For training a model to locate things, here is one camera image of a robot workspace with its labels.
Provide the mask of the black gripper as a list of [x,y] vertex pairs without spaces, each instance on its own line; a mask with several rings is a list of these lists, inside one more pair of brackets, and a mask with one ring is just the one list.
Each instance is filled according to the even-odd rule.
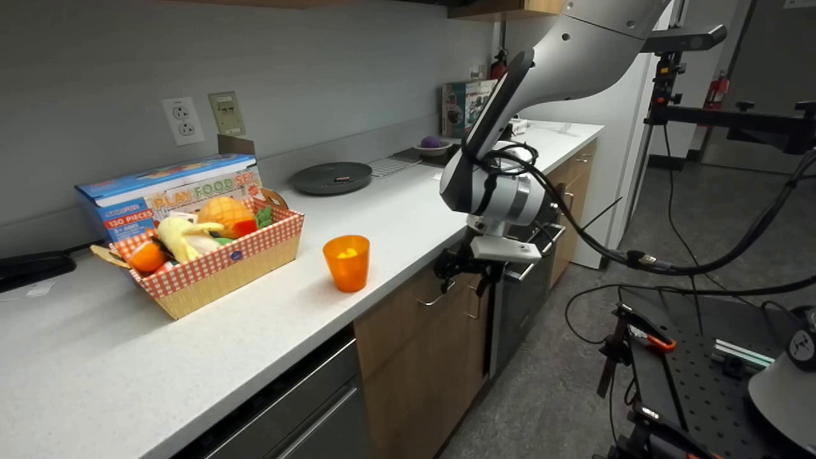
[[434,273],[452,282],[455,275],[475,273],[487,282],[494,282],[501,273],[501,265],[494,261],[477,261],[469,242],[449,244],[438,252],[438,257],[430,263]]

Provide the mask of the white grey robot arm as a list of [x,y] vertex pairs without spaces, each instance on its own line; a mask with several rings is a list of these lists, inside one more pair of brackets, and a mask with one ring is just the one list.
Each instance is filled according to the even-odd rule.
[[667,0],[566,0],[537,44],[510,58],[464,142],[449,159],[438,194],[469,216],[469,254],[485,265],[537,263],[532,242],[510,239],[549,207],[542,173],[496,149],[510,117],[529,105],[580,99],[625,76]]

